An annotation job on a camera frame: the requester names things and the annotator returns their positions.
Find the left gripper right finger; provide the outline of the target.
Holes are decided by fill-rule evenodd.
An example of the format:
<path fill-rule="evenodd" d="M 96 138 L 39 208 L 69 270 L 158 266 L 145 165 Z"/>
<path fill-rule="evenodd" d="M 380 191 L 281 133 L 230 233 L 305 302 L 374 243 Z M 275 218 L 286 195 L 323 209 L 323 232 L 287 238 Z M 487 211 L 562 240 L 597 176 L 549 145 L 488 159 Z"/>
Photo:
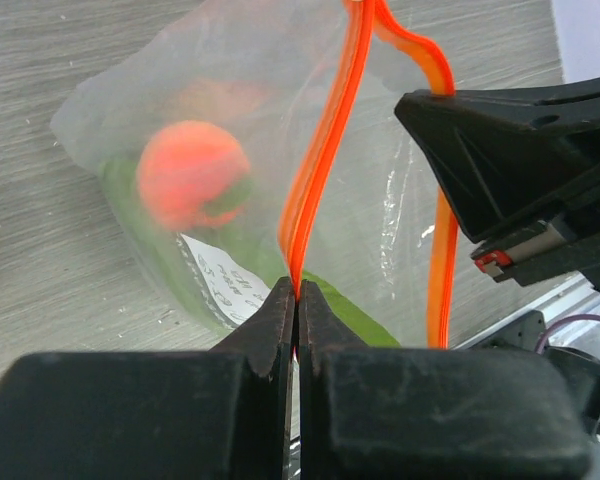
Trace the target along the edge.
<path fill-rule="evenodd" d="M 377 348 L 304 281 L 305 479 L 581 479 L 591 442 L 563 376 L 524 350 Z"/>

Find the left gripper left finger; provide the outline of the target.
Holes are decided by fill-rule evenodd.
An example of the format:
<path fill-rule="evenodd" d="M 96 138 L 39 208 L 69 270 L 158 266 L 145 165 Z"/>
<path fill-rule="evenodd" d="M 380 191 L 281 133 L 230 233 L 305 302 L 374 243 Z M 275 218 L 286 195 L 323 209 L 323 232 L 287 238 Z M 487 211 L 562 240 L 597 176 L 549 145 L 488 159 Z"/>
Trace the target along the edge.
<path fill-rule="evenodd" d="M 0 479 L 285 479 L 295 298 L 207 351 L 37 352 L 0 379 Z"/>

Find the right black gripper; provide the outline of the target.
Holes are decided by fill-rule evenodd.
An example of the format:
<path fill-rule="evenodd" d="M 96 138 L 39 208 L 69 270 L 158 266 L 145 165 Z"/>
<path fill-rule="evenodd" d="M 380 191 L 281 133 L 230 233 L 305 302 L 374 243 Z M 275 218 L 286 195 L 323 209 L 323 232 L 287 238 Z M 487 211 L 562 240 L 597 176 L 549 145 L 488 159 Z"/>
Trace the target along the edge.
<path fill-rule="evenodd" d="M 418 90 L 395 115 L 463 233 L 485 240 L 471 253 L 483 273 L 526 287 L 579 272 L 600 293 L 600 77 L 453 96 Z"/>

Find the green leafy vegetable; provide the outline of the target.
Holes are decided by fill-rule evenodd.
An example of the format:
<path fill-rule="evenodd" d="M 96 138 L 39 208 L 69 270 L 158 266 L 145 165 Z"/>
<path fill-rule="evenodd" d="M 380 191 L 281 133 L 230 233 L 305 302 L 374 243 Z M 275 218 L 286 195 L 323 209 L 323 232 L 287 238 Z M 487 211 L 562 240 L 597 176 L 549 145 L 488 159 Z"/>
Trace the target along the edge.
<path fill-rule="evenodd" d="M 252 190 L 228 224 L 169 231 L 140 200 L 137 153 L 103 160 L 98 177 L 110 207 L 139 262 L 155 284 L 196 321 L 224 332 L 241 325 L 261 307 L 287 267 L 276 229 L 291 171 L 263 158 L 252 165 Z M 330 198 L 322 204 L 311 236 L 305 279 L 317 283 L 331 309 L 366 343 L 396 347 L 399 341 L 374 314 L 372 281 L 380 279 L 365 252 L 356 214 L 341 212 Z"/>

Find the clear zip top bag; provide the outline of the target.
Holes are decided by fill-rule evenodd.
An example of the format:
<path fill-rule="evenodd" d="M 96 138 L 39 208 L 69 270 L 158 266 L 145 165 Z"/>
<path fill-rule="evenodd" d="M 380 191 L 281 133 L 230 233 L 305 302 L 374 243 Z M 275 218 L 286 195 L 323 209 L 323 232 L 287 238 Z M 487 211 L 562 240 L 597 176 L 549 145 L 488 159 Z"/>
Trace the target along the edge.
<path fill-rule="evenodd" d="M 385 1 L 200 1 L 51 130 L 155 282 L 232 330 L 283 276 L 374 346 L 449 342 L 457 223 L 394 109 L 451 65 Z"/>

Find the orange peach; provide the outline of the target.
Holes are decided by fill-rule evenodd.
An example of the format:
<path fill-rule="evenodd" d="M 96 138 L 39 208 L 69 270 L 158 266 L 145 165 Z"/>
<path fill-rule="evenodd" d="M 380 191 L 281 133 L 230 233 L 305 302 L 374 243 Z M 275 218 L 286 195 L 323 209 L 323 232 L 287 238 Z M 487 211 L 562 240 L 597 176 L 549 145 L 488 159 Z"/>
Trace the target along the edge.
<path fill-rule="evenodd" d="M 156 132 L 140 156 L 135 180 L 150 216 L 171 231 L 228 224 L 252 190 L 251 165 L 241 144 L 201 121 Z"/>

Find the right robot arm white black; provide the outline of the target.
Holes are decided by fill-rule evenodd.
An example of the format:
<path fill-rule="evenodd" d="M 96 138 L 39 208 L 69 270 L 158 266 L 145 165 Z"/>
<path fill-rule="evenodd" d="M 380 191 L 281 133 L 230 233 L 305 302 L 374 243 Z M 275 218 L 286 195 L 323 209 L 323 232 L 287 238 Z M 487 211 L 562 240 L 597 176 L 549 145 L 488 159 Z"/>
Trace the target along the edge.
<path fill-rule="evenodd" d="M 600 293 L 600 78 L 553 87 L 415 91 L 395 113 L 423 150 L 472 260 L 529 286 L 578 272 Z M 394 353 L 371 402 L 373 431 L 419 441 L 600 433 L 600 361 L 541 340 Z"/>

